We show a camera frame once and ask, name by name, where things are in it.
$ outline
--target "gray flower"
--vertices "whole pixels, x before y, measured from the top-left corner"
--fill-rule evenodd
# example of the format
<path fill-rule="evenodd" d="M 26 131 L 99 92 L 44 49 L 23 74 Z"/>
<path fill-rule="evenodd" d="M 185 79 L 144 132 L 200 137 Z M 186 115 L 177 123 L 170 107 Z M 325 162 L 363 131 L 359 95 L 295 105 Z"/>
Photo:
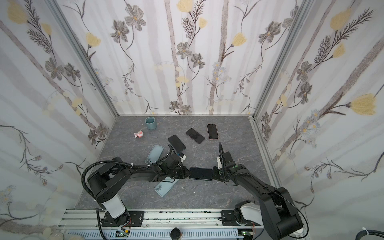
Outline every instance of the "gray flower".
<path fill-rule="evenodd" d="M 96 143 L 97 134 L 95 130 L 91 130 L 88 134 L 88 138 L 91 140 L 91 144 L 94 145 Z"/>
<path fill-rule="evenodd" d="M 297 94 L 298 98 L 301 98 L 301 104 L 307 103 L 308 102 L 308 94 L 311 94 L 312 90 L 312 85 L 310 85 L 308 82 L 305 82 L 301 87 L 301 92 Z"/>
<path fill-rule="evenodd" d="M 268 121 L 268 113 L 267 112 L 265 112 L 265 114 L 262 116 L 262 121 L 264 122 L 264 123 L 267 123 L 267 121 Z"/>
<path fill-rule="evenodd" d="M 76 82 L 76 77 L 78 77 L 78 78 L 81 77 L 80 71 L 75 70 L 74 66 L 72 66 L 72 64 L 68 63 L 67 65 L 65 65 L 64 68 L 65 68 L 65 72 L 67 73 L 67 76 L 72 77 L 74 82 Z"/>
<path fill-rule="evenodd" d="M 113 41 L 118 43 L 120 41 L 120 38 L 123 39 L 123 41 L 125 42 L 128 41 L 126 34 L 129 33 L 129 29 L 125 25 L 125 22 L 113 20 L 112 28 L 115 30 L 115 33 L 111 33 Z"/>
<path fill-rule="evenodd" d="M 180 109 L 180 112 L 183 114 L 183 115 L 186 115 L 186 114 L 190 114 L 192 113 L 192 107 L 190 105 L 183 105 Z"/>
<path fill-rule="evenodd" d="M 271 134 L 271 132 L 272 132 L 271 127 L 268 124 L 265 124 L 263 129 L 265 138 L 269 138 L 269 134 Z"/>
<path fill-rule="evenodd" d="M 281 23 L 272 21 L 268 27 L 266 27 L 266 33 L 259 35 L 259 43 L 263 43 L 265 40 L 267 40 L 269 43 L 272 42 L 273 36 L 280 33 L 280 25 Z"/>
<path fill-rule="evenodd" d="M 128 26 L 135 25 L 135 28 L 138 31 L 141 31 L 141 25 L 147 25 L 147 23 L 142 19 L 144 13 L 137 5 L 133 5 L 133 7 L 131 7 L 130 4 L 127 4 L 125 11 L 130 15 L 125 17 L 125 22 Z"/>
<path fill-rule="evenodd" d="M 181 59 L 184 59 L 185 56 L 190 57 L 192 56 L 192 51 L 188 50 L 189 44 L 188 42 L 185 43 L 179 43 L 177 45 L 177 49 L 179 50 L 176 55 L 181 55 Z"/>
<path fill-rule="evenodd" d="M 105 137 L 105 135 L 107 134 L 107 127 L 104 126 L 102 122 L 97 127 L 97 133 L 99 134 L 99 137 Z"/>
<path fill-rule="evenodd" d="M 283 21 L 283 24 L 282 24 L 283 28 L 288 28 L 288 27 L 290 27 L 292 25 L 293 20 L 295 19 L 295 16 L 296 16 L 296 13 L 297 13 L 298 10 L 299 10 L 299 6 L 295 6 L 295 8 L 291 10 L 291 17 L 290 18 L 286 18 Z"/>
<path fill-rule="evenodd" d="M 45 69 L 51 73 L 51 78 L 61 80 L 61 75 L 64 73 L 63 66 L 57 66 L 56 61 L 53 58 L 49 58 L 49 61 L 45 62 Z"/>
<path fill-rule="evenodd" d="M 308 75 L 307 73 L 311 70 L 312 64 L 309 64 L 308 61 L 305 61 L 301 64 L 301 69 L 297 70 L 297 81 L 307 81 Z"/>
<path fill-rule="evenodd" d="M 199 54 L 192 54 L 191 61 L 193 62 L 193 67 L 195 68 L 197 65 L 199 65 L 200 68 L 203 68 L 205 65 L 205 62 L 201 61 L 203 57 L 201 56 L 201 53 Z"/>
<path fill-rule="evenodd" d="M 180 106 L 180 103 L 178 103 L 177 101 L 171 101 L 169 109 L 174 111 L 175 109 L 179 109 L 179 106 Z"/>

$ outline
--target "mounting plate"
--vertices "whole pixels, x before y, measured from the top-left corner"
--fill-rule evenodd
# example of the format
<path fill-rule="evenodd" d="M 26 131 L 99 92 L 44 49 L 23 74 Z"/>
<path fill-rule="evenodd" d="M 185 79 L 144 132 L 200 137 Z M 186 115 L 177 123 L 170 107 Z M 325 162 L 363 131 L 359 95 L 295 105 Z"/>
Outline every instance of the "mounting plate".
<path fill-rule="evenodd" d="M 244 224 L 237 222 L 235 217 L 235 211 L 233 210 L 223 210 L 221 211 L 221 219 L 223 226 L 252 226 L 252 222 L 246 220 Z"/>
<path fill-rule="evenodd" d="M 144 218 L 144 211 L 125 212 L 116 219 L 112 218 L 109 212 L 106 212 L 104 218 L 101 220 L 101 226 L 119 227 L 128 222 L 129 218 L 131 218 L 131 227 L 141 227 Z"/>

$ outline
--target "black knob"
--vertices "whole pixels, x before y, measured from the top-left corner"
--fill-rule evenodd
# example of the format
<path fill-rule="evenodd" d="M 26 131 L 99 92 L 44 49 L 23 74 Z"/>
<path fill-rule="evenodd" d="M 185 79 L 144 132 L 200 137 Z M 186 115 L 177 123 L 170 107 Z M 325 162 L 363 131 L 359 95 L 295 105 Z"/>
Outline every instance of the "black knob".
<path fill-rule="evenodd" d="M 172 231 L 170 232 L 170 238 L 172 240 L 179 240 L 181 238 L 181 232 L 177 227 L 172 229 Z"/>

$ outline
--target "teal cup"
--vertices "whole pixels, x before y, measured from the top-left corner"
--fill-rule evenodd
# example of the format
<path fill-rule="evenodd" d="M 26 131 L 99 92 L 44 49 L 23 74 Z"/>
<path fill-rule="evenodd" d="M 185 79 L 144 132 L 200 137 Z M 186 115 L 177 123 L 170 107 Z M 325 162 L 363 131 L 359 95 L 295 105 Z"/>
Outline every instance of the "teal cup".
<path fill-rule="evenodd" d="M 145 119 L 145 125 L 147 125 L 147 128 L 149 130 L 153 130 L 157 127 L 157 122 L 154 117 L 149 117 Z"/>

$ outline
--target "cable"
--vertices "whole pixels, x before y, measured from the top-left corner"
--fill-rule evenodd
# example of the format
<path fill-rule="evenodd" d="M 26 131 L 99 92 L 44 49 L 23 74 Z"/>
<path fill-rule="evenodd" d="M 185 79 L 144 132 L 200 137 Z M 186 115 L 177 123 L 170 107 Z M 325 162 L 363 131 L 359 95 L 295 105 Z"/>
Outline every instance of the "cable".
<path fill-rule="evenodd" d="M 229 178 L 228 179 L 226 179 L 226 178 L 224 178 L 225 180 L 229 180 L 229 179 L 231 179 L 231 178 L 233 178 L 234 176 L 237 176 L 237 175 L 246 175 L 246 176 L 249 176 L 249 177 L 251 177 L 251 178 L 253 178 L 255 181 L 257 181 L 260 185 L 262 185 L 254 176 L 252 176 L 252 174 L 249 172 L 249 173 L 244 173 L 244 172 L 238 172 L 238 173 L 235 173 L 235 174 L 232 174 L 231 176 L 229 176 Z M 307 225 L 307 233 L 303 236 L 303 237 L 292 237 L 292 236 L 289 236 L 288 235 L 288 237 L 291 237 L 291 238 L 296 238 L 296 239 L 301 239 L 301 238 L 305 238 L 307 235 L 308 235 L 308 233 L 309 233 L 309 231 L 310 231 L 310 227 L 309 227 L 309 224 L 308 224 L 308 221 L 307 221 L 307 219 L 305 218 L 305 216 L 304 216 L 304 214 L 293 204 L 293 203 L 291 203 L 290 201 L 288 201 L 285 197 L 283 197 L 283 196 L 281 196 L 280 194 L 277 194 L 276 192 L 274 192 L 274 191 L 271 191 L 271 190 L 269 190 L 269 189 L 267 189 L 267 188 L 265 188 L 264 187 L 264 189 L 266 189 L 266 190 L 268 190 L 268 191 L 270 191 L 271 193 L 273 193 L 273 194 L 276 194 L 277 196 L 279 196 L 279 197 L 281 197 L 282 199 L 284 199 L 285 201 L 287 201 L 289 204 L 291 204 L 294 208 L 296 208 L 296 210 L 299 212 L 299 213 L 301 213 L 301 215 L 303 216 L 303 218 L 304 218 L 304 220 L 305 220 L 305 223 L 306 223 L 306 225 Z"/>
<path fill-rule="evenodd" d="M 263 233 L 265 228 L 263 228 L 263 230 L 261 231 L 261 233 L 259 233 L 259 235 L 257 235 L 255 238 L 253 238 L 252 240 L 255 240 L 256 238 L 260 237 L 260 235 Z"/>
<path fill-rule="evenodd" d="M 284 200 L 286 200 L 287 202 L 289 202 L 294 208 L 296 208 L 296 210 L 299 212 L 299 213 L 301 213 L 301 215 L 303 216 L 303 218 L 304 218 L 304 220 L 305 220 L 305 223 L 306 223 L 306 225 L 307 225 L 307 233 L 304 235 L 304 236 L 302 236 L 302 237 L 292 237 L 292 236 L 289 236 L 288 235 L 288 237 L 291 237 L 291 238 L 296 238 L 296 239 L 301 239 L 301 238 L 305 238 L 307 235 L 308 235 L 308 233 L 309 233 L 309 231 L 310 231 L 310 226 L 309 226 L 309 224 L 308 224 L 308 221 L 307 221 L 307 219 L 305 218 L 305 216 L 304 216 L 304 214 L 293 204 L 293 203 L 291 203 L 290 201 L 288 201 L 285 197 L 283 197 L 283 196 L 281 196 L 280 194 L 277 194 L 276 192 L 273 192 L 273 191 L 271 191 L 271 190 L 269 190 L 270 192 L 272 192 L 272 193 L 274 193 L 274 194 L 276 194 L 277 196 L 279 196 L 279 197 L 281 197 L 282 199 L 284 199 Z"/>
<path fill-rule="evenodd" d="M 362 231 L 359 231 L 359 232 L 356 234 L 356 238 L 355 238 L 355 240 L 359 240 L 359 239 L 361 239 L 363 236 L 366 236 L 366 235 L 375 235 L 375 236 L 384 238 L 384 232 L 376 231 L 376 230 L 362 230 Z"/>
<path fill-rule="evenodd" d="M 100 165 L 100 164 L 106 164 L 106 163 L 115 163 L 115 164 L 120 164 L 120 165 L 123 165 L 123 166 L 126 166 L 126 167 L 129 167 L 129 168 L 134 168 L 134 169 L 149 169 L 149 166 L 143 166 L 143 165 L 133 165 L 133 164 L 129 164 L 127 162 L 120 162 L 120 161 L 116 161 L 116 160 L 107 160 L 107 161 L 100 161 L 100 162 L 95 162 L 95 163 L 92 163 L 91 165 L 89 165 L 83 172 L 83 174 L 81 175 L 81 184 L 84 188 L 84 190 L 89 194 L 91 195 L 91 197 L 95 198 L 95 196 L 93 195 L 93 192 L 88 188 L 87 186 L 87 183 L 85 182 L 85 175 L 87 174 L 87 172 L 97 166 L 97 165 Z"/>
<path fill-rule="evenodd" d="M 104 233 L 103 233 L 103 231 L 101 230 L 100 214 L 99 214 L 99 210 L 98 210 L 98 208 L 96 208 L 96 216 L 97 216 L 97 226 L 99 227 L 99 232 L 100 232 L 101 238 L 102 238 L 103 240 L 108 240 L 108 239 L 105 238 Z"/>

